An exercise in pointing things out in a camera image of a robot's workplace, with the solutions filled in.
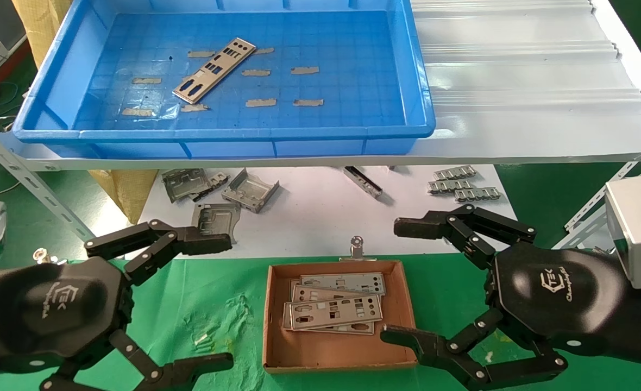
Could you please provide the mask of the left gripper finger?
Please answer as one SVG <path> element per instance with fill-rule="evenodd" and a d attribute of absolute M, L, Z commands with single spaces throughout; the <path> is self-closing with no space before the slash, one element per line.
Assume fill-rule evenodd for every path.
<path fill-rule="evenodd" d="M 221 353 L 179 359 L 159 367 L 131 337 L 127 336 L 125 331 L 113 332 L 109 342 L 142 374 L 143 379 L 134 388 L 135 390 L 192 390 L 200 376 L 229 370 L 234 366 L 232 354 Z M 74 380 L 79 371 L 80 367 L 75 362 L 63 362 L 57 372 L 40 384 L 39 389 L 97 390 L 98 388 L 80 384 Z"/>
<path fill-rule="evenodd" d="M 131 284 L 139 286 L 177 255 L 217 254 L 232 249 L 228 234 L 205 235 L 194 226 L 174 227 L 161 220 L 150 220 L 85 242 L 89 257 L 112 260 L 140 250 L 124 266 Z"/>

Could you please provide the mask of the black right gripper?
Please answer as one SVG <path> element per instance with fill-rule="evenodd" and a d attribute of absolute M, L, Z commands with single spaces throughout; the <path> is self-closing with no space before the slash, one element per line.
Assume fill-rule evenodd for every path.
<path fill-rule="evenodd" d="M 449 372 L 467 390 L 556 378 L 568 364 L 551 347 L 641 363 L 641 289 L 631 285 L 615 257 L 534 247 L 534 227 L 472 204 L 397 218 L 393 233 L 444 238 L 480 270 L 491 269 L 497 309 L 488 309 L 451 339 L 390 324 L 380 332 L 383 342 L 412 349 L 418 364 Z M 496 255 L 480 235 L 512 247 Z M 535 356 L 487 365 L 472 359 L 470 350 L 499 325 Z"/>

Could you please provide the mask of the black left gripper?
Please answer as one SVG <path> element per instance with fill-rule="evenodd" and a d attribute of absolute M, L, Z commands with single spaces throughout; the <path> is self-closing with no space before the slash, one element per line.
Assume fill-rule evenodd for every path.
<path fill-rule="evenodd" d="M 108 261 L 0 270 L 0 373 L 65 362 L 87 369 L 114 347 L 134 306 L 131 283 Z"/>

